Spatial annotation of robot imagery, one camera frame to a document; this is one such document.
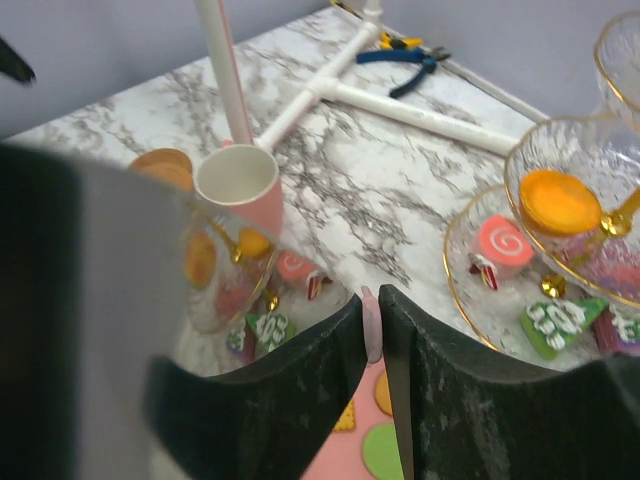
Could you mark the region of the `three-tier glass dessert stand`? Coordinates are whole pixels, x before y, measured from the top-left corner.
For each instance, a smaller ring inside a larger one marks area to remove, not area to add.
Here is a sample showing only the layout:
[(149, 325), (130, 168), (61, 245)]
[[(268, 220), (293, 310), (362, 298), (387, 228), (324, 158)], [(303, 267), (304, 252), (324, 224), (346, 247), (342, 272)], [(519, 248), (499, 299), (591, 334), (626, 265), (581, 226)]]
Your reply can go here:
[(601, 109), (539, 123), (452, 220), (444, 265), (484, 345), (558, 369), (639, 351), (639, 15), (593, 48)]

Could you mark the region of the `toy purple cake slice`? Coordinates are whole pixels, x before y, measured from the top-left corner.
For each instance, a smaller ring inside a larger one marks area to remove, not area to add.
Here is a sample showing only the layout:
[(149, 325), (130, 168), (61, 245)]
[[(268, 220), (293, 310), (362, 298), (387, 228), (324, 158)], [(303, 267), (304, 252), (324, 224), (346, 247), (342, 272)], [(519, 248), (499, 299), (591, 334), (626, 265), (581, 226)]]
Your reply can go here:
[(597, 344), (602, 353), (639, 356), (639, 313), (610, 305), (594, 321)]

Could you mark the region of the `pink-handled metal tongs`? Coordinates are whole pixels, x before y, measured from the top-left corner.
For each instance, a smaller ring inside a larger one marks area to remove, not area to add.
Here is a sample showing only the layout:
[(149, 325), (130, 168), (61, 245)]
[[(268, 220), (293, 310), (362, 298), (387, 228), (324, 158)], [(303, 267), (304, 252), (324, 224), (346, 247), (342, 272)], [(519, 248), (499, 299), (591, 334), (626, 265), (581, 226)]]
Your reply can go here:
[(1, 475), (192, 479), (147, 424), (151, 360), (199, 377), (247, 366), (362, 303), (274, 239), (176, 187), (101, 162), (1, 147)]

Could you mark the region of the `toy orange egg tart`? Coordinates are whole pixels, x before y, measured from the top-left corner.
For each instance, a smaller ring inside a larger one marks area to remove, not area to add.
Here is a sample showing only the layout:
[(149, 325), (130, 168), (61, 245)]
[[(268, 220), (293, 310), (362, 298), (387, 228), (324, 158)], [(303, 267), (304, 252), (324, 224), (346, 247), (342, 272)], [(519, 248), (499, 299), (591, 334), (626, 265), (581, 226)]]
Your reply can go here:
[(527, 174), (519, 187), (520, 213), (535, 231), (573, 236), (599, 225), (602, 207), (577, 177), (539, 169)]

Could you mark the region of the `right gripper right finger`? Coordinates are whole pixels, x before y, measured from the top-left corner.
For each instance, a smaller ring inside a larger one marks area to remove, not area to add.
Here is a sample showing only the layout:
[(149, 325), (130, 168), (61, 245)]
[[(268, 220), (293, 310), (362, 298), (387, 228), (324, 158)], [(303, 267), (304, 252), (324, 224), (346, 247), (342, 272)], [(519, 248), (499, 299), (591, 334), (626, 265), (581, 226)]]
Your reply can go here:
[(635, 479), (639, 361), (557, 372), (492, 350), (379, 291), (384, 357), (408, 479)]

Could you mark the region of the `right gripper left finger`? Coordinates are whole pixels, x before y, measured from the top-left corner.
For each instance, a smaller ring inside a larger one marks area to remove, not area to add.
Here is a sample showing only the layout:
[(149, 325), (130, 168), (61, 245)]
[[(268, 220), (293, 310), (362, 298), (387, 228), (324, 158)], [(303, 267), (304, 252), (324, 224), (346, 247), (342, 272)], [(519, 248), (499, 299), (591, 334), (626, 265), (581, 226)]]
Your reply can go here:
[(199, 377), (154, 357), (144, 417), (192, 479), (298, 479), (364, 369), (362, 303), (353, 296), (271, 353), (223, 375)]

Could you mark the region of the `pink serving tray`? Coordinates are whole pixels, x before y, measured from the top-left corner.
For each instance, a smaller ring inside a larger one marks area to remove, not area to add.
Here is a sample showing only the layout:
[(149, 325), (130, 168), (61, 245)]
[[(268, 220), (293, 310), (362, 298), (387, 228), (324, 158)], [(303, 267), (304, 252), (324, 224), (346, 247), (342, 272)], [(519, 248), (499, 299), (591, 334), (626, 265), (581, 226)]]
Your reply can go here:
[(394, 425), (393, 416), (382, 413), (374, 400), (375, 382), (383, 370), (386, 371), (383, 361), (365, 368), (352, 397), (356, 409), (356, 429), (340, 433), (332, 431), (303, 475), (305, 479), (375, 479), (364, 466), (361, 448), (365, 435), (375, 425)]

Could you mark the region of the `toy green cake slice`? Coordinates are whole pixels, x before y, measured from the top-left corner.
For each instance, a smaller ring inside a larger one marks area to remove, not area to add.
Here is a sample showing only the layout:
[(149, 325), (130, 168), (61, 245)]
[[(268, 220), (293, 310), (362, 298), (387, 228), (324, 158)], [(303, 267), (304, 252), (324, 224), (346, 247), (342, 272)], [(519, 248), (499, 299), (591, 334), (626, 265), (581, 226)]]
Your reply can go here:
[(529, 304), (520, 316), (522, 328), (537, 353), (553, 360), (579, 338), (609, 304), (600, 298), (550, 299)]

